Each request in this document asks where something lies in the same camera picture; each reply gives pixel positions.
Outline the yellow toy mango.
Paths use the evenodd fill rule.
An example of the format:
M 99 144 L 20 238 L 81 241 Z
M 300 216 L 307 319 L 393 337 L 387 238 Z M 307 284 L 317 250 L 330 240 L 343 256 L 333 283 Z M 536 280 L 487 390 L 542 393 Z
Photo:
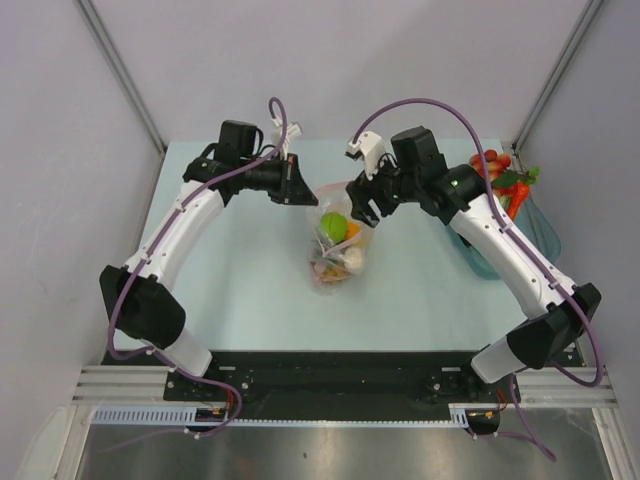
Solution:
M 361 231 L 361 227 L 357 223 L 349 221 L 347 223 L 347 229 L 346 229 L 344 240 L 348 241 L 352 239 L 353 237 L 358 235 L 360 231 Z

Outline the green round fruit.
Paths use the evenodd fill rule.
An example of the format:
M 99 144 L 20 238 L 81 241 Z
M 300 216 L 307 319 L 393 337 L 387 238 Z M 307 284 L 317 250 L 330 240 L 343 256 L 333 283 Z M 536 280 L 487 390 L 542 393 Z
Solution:
M 333 244 L 344 241 L 348 220 L 339 212 L 327 212 L 320 220 L 320 227 Z

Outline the clear zip top bag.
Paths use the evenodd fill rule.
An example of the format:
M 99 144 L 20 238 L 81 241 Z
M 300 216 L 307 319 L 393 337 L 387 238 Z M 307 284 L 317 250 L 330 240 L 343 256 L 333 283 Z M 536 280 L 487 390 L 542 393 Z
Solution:
M 318 203 L 306 208 L 310 240 L 307 261 L 318 293 L 333 294 L 360 277 L 368 265 L 374 230 L 352 217 L 347 183 L 333 183 L 315 192 Z

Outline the orange toy pineapple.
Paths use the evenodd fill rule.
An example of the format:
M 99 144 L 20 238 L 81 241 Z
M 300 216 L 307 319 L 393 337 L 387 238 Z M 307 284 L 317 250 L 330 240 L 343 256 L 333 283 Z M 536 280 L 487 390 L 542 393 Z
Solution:
M 329 253 L 328 247 L 321 240 L 311 243 L 308 261 L 311 278 L 318 287 L 333 287 L 350 279 L 354 274 L 346 268 L 342 253 Z

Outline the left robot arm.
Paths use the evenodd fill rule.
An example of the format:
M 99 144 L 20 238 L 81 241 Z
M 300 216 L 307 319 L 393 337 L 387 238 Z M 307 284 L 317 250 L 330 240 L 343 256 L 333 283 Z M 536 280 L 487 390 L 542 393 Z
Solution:
M 109 332 L 142 342 L 145 354 L 159 353 L 186 372 L 186 387 L 197 398 L 214 397 L 221 376 L 210 351 L 186 325 L 186 313 L 172 294 L 175 281 L 199 237 L 244 190 L 264 192 L 285 206 L 315 206 L 298 157 L 290 150 L 302 133 L 296 123 L 274 118 L 267 152 L 254 148 L 263 137 L 253 124 L 225 121 L 216 142 L 188 164 L 180 190 L 161 224 L 121 267 L 108 265 L 99 283 Z

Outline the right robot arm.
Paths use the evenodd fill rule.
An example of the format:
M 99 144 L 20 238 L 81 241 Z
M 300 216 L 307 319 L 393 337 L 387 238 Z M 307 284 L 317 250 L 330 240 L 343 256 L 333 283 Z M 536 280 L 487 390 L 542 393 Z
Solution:
M 524 368 L 541 369 L 586 329 L 601 294 L 591 283 L 577 285 L 522 235 L 470 165 L 447 166 L 433 133 L 422 127 L 391 139 L 370 131 L 349 142 L 346 154 L 364 163 L 346 191 L 352 217 L 370 227 L 404 203 L 416 203 L 471 244 L 516 298 L 526 319 L 477 352 L 461 376 L 473 401 L 493 394 L 498 381 Z

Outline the teal plastic food tray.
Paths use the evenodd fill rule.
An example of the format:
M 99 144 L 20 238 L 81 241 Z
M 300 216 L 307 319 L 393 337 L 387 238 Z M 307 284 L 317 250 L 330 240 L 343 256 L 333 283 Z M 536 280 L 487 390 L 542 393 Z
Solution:
M 525 200 L 520 207 L 515 218 L 515 225 L 545 258 L 552 264 L 556 264 L 561 253 L 560 239 L 531 198 Z M 450 226 L 446 227 L 446 231 L 454 247 L 479 278 L 484 280 L 501 279 L 489 262 L 464 237 L 456 233 Z

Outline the red strawberry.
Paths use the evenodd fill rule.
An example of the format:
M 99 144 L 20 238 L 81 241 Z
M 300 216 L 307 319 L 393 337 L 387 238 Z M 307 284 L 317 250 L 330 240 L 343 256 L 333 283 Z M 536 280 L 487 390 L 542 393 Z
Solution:
M 523 172 L 506 170 L 491 182 L 494 193 L 511 220 L 516 219 L 520 207 L 529 197 L 530 187 L 537 182 L 539 174 L 539 167 L 532 167 Z

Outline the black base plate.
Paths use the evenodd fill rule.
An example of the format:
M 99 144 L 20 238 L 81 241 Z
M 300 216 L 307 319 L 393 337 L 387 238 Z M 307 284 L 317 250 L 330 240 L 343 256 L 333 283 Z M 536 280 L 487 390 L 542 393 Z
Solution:
M 447 420 L 453 403 L 495 408 L 518 392 L 502 379 L 470 376 L 468 351 L 216 351 L 217 381 L 239 391 L 242 420 L 426 422 Z

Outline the left corner aluminium post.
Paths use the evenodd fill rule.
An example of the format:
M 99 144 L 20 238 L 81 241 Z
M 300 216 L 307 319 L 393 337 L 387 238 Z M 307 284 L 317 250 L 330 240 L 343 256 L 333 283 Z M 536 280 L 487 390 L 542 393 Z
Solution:
M 146 102 L 126 66 L 106 23 L 102 19 L 95 2 L 91 0 L 74 0 L 73 4 L 94 39 L 99 52 L 103 56 L 134 116 L 153 144 L 155 150 L 161 157 L 164 157 L 168 146 L 162 139 L 160 130 L 152 118 Z

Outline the corner aluminium post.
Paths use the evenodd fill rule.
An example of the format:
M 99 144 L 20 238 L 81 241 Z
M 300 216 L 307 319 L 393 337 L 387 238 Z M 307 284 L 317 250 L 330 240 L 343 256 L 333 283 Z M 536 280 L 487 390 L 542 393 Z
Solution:
M 533 105 L 525 116 L 514 139 L 511 141 L 511 150 L 518 154 L 525 146 L 529 136 L 534 130 L 546 106 L 552 99 L 555 91 L 569 70 L 574 59 L 578 55 L 582 45 L 586 41 L 591 29 L 598 17 L 607 6 L 605 0 L 589 0 L 586 2 L 576 23 L 572 27 L 566 42 L 560 50 L 543 87 L 537 95 Z
M 106 23 L 102 19 L 95 2 L 91 0 L 74 0 L 73 4 L 94 39 L 99 52 L 103 56 L 134 116 L 153 144 L 155 150 L 161 157 L 164 157 L 168 146 L 162 139 L 160 130 L 152 118 L 146 102 L 126 66 Z

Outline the aluminium frame rail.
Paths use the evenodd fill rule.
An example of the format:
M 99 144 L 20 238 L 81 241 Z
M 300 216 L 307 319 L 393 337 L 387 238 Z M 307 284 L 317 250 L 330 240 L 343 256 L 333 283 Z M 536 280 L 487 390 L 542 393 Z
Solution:
M 85 366 L 72 403 L 76 405 L 156 405 L 169 369 L 163 366 Z

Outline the right corner aluminium post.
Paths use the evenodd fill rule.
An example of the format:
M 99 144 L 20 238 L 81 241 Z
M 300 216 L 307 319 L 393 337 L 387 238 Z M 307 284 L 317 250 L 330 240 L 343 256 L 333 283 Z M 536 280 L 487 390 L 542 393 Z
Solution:
M 574 59 L 578 55 L 582 45 L 586 41 L 591 29 L 598 17 L 607 6 L 605 0 L 589 0 L 586 2 L 576 23 L 572 27 L 566 42 L 560 50 L 543 87 L 537 95 L 533 105 L 525 116 L 514 139 L 511 141 L 511 150 L 518 154 L 525 146 L 529 136 L 534 130 L 546 106 L 552 99 L 555 91 L 569 70 Z

